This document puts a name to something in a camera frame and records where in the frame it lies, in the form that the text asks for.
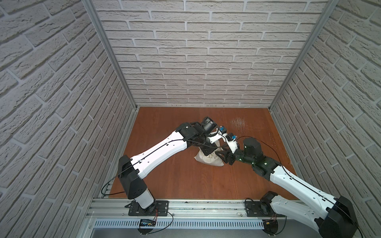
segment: white brick wall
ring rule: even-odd
[[[273,110],[304,179],[381,235],[381,4],[341,0]]]
[[[81,1],[0,1],[0,237],[75,236],[131,111]]]
[[[94,0],[138,105],[214,107],[268,107],[325,2]]]

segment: cloth bag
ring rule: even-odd
[[[224,162],[220,157],[218,157],[213,151],[210,155],[206,156],[204,153],[200,151],[197,153],[197,155],[194,157],[198,162],[201,162],[203,164],[207,165],[213,165],[213,166],[224,166]]]

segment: wire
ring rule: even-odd
[[[306,188],[308,188],[309,190],[313,191],[313,192],[316,193],[318,196],[322,197],[323,199],[327,200],[328,202],[332,203],[335,207],[337,207],[338,209],[340,209],[340,210],[341,210],[341,211],[342,211],[342,212],[343,212],[343,213],[344,213],[344,214],[351,220],[351,222],[356,226],[356,228],[357,228],[357,229],[359,230],[359,232],[360,232],[361,238],[363,238],[363,235],[362,235],[362,232],[361,232],[359,226],[356,224],[356,222],[353,221],[353,219],[352,219],[352,218],[351,218],[351,217],[350,217],[350,216],[349,216],[343,209],[341,209],[339,206],[337,206],[335,203],[333,203],[332,201],[330,201],[329,199],[327,199],[326,197],[324,197],[323,195],[321,195],[321,194],[318,193],[317,191],[311,189],[310,187],[306,186],[304,183],[302,183],[302,182],[298,181],[297,179],[295,179],[294,177],[292,177],[292,176],[286,171],[285,167],[283,166],[282,161],[280,160],[280,157],[279,157],[278,153],[277,153],[271,146],[269,146],[269,145],[266,144],[265,142],[263,142],[263,141],[261,141],[261,140],[255,138],[255,137],[252,137],[252,136],[240,136],[240,137],[238,137],[238,139],[240,139],[240,138],[242,138],[242,137],[251,137],[251,138],[254,138],[254,139],[256,139],[256,140],[262,142],[263,144],[267,145],[268,147],[270,147],[270,149],[272,149],[272,150],[275,152],[275,154],[277,155],[281,167],[283,168],[283,170],[285,171],[285,173],[286,173],[291,179],[297,181],[298,183],[300,183],[300,184],[303,185],[304,187],[306,187]]]
[[[274,235],[279,235],[279,234],[285,229],[285,227],[286,227],[286,222],[287,222],[287,217],[286,217],[286,219],[285,219],[285,224],[283,225],[282,230],[281,230],[280,232],[274,234]]]
[[[149,235],[149,234],[153,234],[153,233],[156,233],[156,232],[160,232],[160,231],[162,231],[162,230],[164,230],[164,229],[166,229],[167,227],[169,227],[170,225],[172,225],[172,222],[173,222],[173,215],[170,213],[170,212],[167,212],[169,215],[171,215],[172,216],[172,221],[171,221],[171,223],[169,223],[169,225],[168,226],[166,226],[166,227],[164,227],[163,229],[161,229],[161,230],[157,230],[157,231],[155,231],[155,232],[149,232],[149,233],[147,233],[146,235]]]
[[[189,142],[194,142],[194,143],[197,143],[197,144],[200,144],[200,145],[203,145],[201,144],[200,142],[197,142],[197,141],[192,141],[192,140],[184,140],[184,139],[176,139],[176,140],[171,140],[171,141],[168,141],[166,142],[165,144],[161,145],[159,148],[155,149],[154,151],[152,151],[151,153],[149,153],[148,155],[146,155],[145,157],[143,157],[142,159],[138,160],[135,164],[129,166],[128,168],[124,169],[122,172],[118,173],[117,175],[115,175],[112,179],[110,179],[107,183],[105,183],[101,189],[101,194],[104,195],[104,196],[109,196],[109,195],[114,195],[114,194],[119,194],[119,193],[124,193],[123,192],[118,192],[118,193],[111,193],[111,194],[106,194],[103,192],[103,189],[116,177],[118,177],[119,175],[121,175],[123,172],[125,172],[126,170],[128,170],[129,168],[133,167],[134,165],[136,165],[137,163],[140,163],[142,160],[144,160],[145,158],[147,158],[148,156],[150,156],[152,153],[154,153],[155,151],[157,151],[158,149],[162,148],[163,146],[165,145],[168,145],[168,143],[171,143],[173,141],[189,141]],[[210,145],[203,145],[203,146],[206,146],[206,147],[211,147],[211,148],[214,148],[214,146],[210,146]]]

